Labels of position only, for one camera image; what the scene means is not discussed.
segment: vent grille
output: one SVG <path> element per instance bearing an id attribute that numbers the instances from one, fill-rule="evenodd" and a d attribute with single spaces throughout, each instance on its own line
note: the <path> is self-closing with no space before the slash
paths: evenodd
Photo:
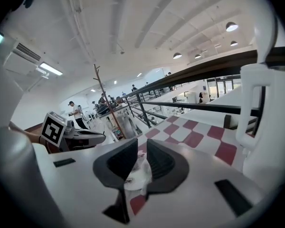
<path id="1" fill-rule="evenodd" d="M 35 52 L 32 52 L 30 49 L 28 49 L 26 46 L 22 45 L 21 43 L 19 43 L 16 48 L 37 61 L 40 61 L 41 59 L 41 56 L 37 55 Z"/>

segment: red and white checkered surface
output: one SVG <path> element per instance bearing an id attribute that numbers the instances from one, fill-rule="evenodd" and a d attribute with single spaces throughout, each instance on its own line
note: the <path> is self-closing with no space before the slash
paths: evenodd
<path id="1" fill-rule="evenodd" d="M 147 139 L 167 141 L 214 155 L 242 172 L 245 157 L 235 133 L 230 129 L 171 116 L 137 138 L 138 151 L 147 152 Z M 126 199 L 130 200 L 131 209 L 128 208 L 128 212 L 131 218 L 145 204 L 144 196 L 140 195 L 140 191 L 126 192 Z"/>

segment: black metal railing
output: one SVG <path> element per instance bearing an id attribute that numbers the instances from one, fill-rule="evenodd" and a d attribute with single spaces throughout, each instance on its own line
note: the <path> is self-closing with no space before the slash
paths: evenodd
<path id="1" fill-rule="evenodd" d="M 157 123 L 152 119 L 149 119 L 148 116 L 153 115 L 161 119 L 166 119 L 167 117 L 157 113 L 146 111 L 143 105 L 171 106 L 229 114 L 240 114 L 240 106 L 217 104 L 190 104 L 177 102 L 150 102 L 150 100 L 160 97 L 163 94 L 166 94 L 167 92 L 175 90 L 179 87 L 183 87 L 186 84 L 190 84 L 190 82 L 192 81 L 226 75 L 238 75 L 240 74 L 240 68 L 242 66 L 256 63 L 256 60 L 256 50 L 217 58 L 212 61 L 189 67 L 173 75 L 157 80 L 138 90 L 135 90 L 132 93 L 123 96 L 123 98 L 126 99 L 126 102 L 131 110 L 132 115 L 144 122 L 149 128 L 152 127 L 151 124 L 156 125 Z M 266 58 L 266 64 L 268 65 L 268 67 L 285 65 L 285 47 L 273 48 Z M 263 113 L 264 102 L 265 87 L 262 88 L 260 94 L 259 108 L 253 108 L 251 110 L 251 116 L 257 117 L 253 134 L 256 134 L 257 132 L 259 122 Z"/>

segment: white ceiling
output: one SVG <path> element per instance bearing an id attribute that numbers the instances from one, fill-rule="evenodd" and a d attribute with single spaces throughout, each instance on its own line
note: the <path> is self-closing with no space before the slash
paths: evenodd
<path id="1" fill-rule="evenodd" d="M 95 77 L 121 80 L 153 68 L 183 66 L 207 49 L 210 57 L 247 47 L 254 32 L 244 0 L 35 0 L 11 13 L 2 30 L 59 71 L 64 87 Z M 226 32 L 229 21 L 239 29 Z M 183 57 L 175 60 L 175 52 Z"/>

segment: man in white shirt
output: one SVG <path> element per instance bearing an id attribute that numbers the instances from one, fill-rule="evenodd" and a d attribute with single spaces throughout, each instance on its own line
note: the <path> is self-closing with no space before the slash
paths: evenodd
<path id="1" fill-rule="evenodd" d="M 86 125 L 84 124 L 84 122 L 82 121 L 82 116 L 79 112 L 78 106 L 76 104 L 74 104 L 73 101 L 70 101 L 69 105 L 73 107 L 73 111 L 72 111 L 72 113 L 69 114 L 69 116 L 74 116 L 75 121 L 77 122 L 79 127 L 83 128 L 83 129 L 88 129 L 86 127 Z"/>

